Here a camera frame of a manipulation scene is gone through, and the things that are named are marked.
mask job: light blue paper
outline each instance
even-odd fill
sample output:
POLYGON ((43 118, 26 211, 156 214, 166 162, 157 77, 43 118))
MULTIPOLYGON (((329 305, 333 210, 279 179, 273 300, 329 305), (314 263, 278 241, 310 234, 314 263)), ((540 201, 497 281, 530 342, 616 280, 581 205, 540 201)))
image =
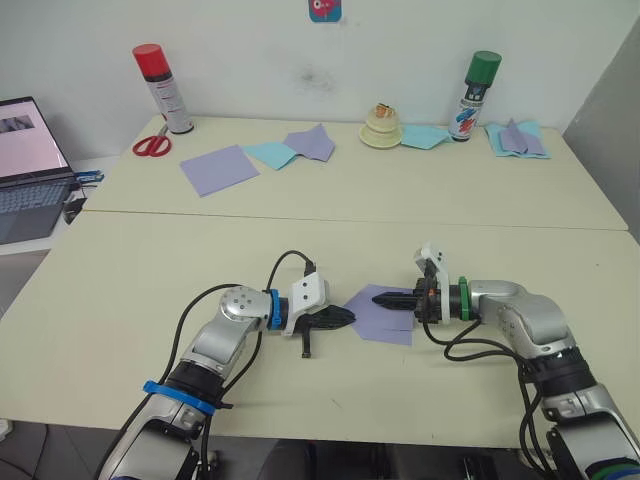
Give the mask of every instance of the light blue paper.
MULTIPOLYGON (((491 148, 495 152, 497 157, 521 157, 521 158, 551 158, 549 155, 549 151, 544 148, 544 154, 538 155, 534 153, 517 153, 511 150, 504 150, 502 148, 502 143, 500 142, 500 132, 505 129, 502 125, 498 125, 497 123, 490 123, 485 125, 485 131, 487 132, 487 136, 489 137, 489 143, 491 144, 491 148)), ((540 126, 538 122, 522 122, 518 124, 518 130, 524 133, 528 133, 529 135, 533 135, 541 139, 540 134, 540 126)))
POLYGON ((442 128, 429 125, 405 125, 403 127, 403 145, 429 150, 445 141, 450 142, 451 135, 442 128))
POLYGON ((295 150, 278 142, 249 145, 242 148, 249 155, 256 157, 258 160, 266 163, 275 170, 280 170, 296 156, 295 150))

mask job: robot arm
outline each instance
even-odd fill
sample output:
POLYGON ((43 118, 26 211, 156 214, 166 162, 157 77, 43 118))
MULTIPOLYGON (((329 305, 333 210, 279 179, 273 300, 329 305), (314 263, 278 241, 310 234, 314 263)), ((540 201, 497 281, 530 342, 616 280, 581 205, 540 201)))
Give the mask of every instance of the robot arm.
POLYGON ((424 274, 413 294, 388 292, 374 302, 413 309, 427 323, 480 320, 504 334, 529 367, 529 381, 542 396, 542 411, 555 426, 547 434, 561 478, 590 479, 599 472, 640 466, 640 446, 604 385, 582 357, 566 318, 548 297, 506 281, 449 285, 446 258, 432 244, 415 261, 424 274))
MULTIPOLYGON (((223 383, 247 336, 267 329, 293 334, 298 322, 323 312, 328 286, 314 272, 293 284, 289 295, 291 301, 276 290, 259 292, 244 286, 226 290, 213 320, 198 332, 167 380, 161 385, 145 384, 147 398, 132 415, 97 478, 191 479, 199 460, 191 442, 200 436, 205 420, 216 408, 229 408, 222 403, 223 383)), ((338 310, 342 317, 333 328, 353 321, 353 314, 338 310)), ((316 325, 322 328, 321 321, 316 325)))

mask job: scissors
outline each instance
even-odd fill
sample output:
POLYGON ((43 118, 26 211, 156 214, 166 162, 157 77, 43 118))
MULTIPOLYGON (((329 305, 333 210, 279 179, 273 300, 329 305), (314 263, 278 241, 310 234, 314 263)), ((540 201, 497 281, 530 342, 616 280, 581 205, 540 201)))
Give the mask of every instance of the scissors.
POLYGON ((168 127, 165 125, 157 135, 143 138, 133 146, 133 153, 139 157, 161 157, 171 150, 171 140, 167 137, 168 127))

